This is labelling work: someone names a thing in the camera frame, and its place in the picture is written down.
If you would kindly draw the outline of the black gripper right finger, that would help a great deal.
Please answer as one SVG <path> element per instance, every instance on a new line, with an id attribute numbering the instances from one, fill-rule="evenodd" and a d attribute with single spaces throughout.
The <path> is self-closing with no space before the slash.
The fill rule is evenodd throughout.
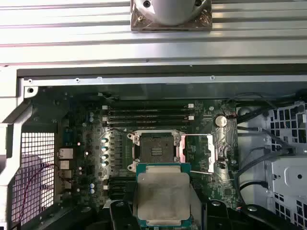
<path id="1" fill-rule="evenodd" d="M 243 205 L 239 210 L 212 200 L 203 210 L 205 230 L 297 230 L 298 226 L 255 205 Z"/>

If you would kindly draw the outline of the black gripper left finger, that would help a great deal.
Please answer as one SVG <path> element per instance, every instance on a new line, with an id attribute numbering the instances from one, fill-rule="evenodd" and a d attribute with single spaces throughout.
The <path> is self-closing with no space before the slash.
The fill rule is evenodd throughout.
<path id="1" fill-rule="evenodd" d="M 137 218 L 129 204 L 113 201 L 99 212 L 91 207 L 77 207 L 62 215 L 55 215 L 35 227 L 37 230 L 138 230 Z"/>

